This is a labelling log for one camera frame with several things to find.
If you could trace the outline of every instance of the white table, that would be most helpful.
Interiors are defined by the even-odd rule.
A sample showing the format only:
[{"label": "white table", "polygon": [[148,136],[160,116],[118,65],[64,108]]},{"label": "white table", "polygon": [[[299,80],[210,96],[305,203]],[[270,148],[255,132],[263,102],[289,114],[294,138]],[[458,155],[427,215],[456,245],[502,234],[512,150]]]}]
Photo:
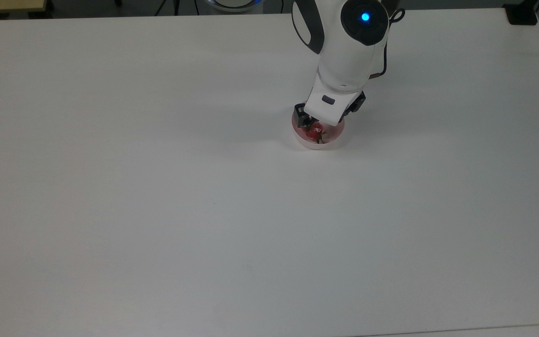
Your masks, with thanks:
[{"label": "white table", "polygon": [[539,26],[409,11],[340,147],[288,15],[0,22],[0,336],[539,324]]}]

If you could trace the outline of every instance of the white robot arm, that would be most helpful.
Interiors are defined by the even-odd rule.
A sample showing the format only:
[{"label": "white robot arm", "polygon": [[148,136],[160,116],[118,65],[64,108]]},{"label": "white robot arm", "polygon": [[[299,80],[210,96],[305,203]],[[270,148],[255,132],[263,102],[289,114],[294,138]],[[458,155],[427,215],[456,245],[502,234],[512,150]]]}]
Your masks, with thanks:
[{"label": "white robot arm", "polygon": [[383,69],[391,19],[379,0],[294,0],[292,22],[320,55],[304,112],[336,126]]}]

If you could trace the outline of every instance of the cable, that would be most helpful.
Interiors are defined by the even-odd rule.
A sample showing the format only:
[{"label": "cable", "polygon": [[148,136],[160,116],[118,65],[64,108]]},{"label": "cable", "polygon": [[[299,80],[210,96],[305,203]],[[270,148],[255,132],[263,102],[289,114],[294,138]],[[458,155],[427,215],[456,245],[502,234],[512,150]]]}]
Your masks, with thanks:
[{"label": "cable", "polygon": [[163,0],[161,2],[161,5],[159,5],[158,11],[155,12],[154,16],[157,16],[159,14],[159,12],[161,11],[161,8],[163,7],[163,5],[165,5],[165,2],[166,2],[166,0]]},{"label": "cable", "polygon": [[[405,9],[404,8],[399,8],[399,9],[395,10],[394,13],[392,13],[392,19],[390,19],[390,24],[401,21],[404,16],[405,16]],[[372,74],[370,76],[370,79],[375,79],[376,77],[380,77],[383,74],[386,74],[386,67],[387,67],[387,59],[386,59],[387,52],[386,51],[387,51],[387,48],[388,48],[388,44],[384,45],[384,69],[381,71],[381,73]]]},{"label": "cable", "polygon": [[402,18],[405,17],[405,9],[404,8],[399,8],[397,10],[394,11],[394,13],[392,13],[392,19],[390,19],[390,23],[396,23],[398,21],[401,21]]},{"label": "cable", "polygon": [[383,74],[386,74],[386,49],[388,47],[388,44],[384,45],[384,69],[381,71],[381,73],[376,73],[376,74],[372,74],[370,76],[370,79],[375,79],[376,77],[380,77],[382,76]]}]

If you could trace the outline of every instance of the red object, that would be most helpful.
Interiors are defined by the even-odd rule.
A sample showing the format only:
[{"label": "red object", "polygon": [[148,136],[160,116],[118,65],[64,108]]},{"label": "red object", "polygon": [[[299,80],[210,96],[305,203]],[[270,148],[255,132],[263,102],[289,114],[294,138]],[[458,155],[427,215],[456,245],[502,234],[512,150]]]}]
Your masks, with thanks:
[{"label": "red object", "polygon": [[323,134],[323,126],[320,122],[313,123],[309,130],[303,130],[305,131],[305,136],[307,136],[310,140],[313,141],[318,141]]}]

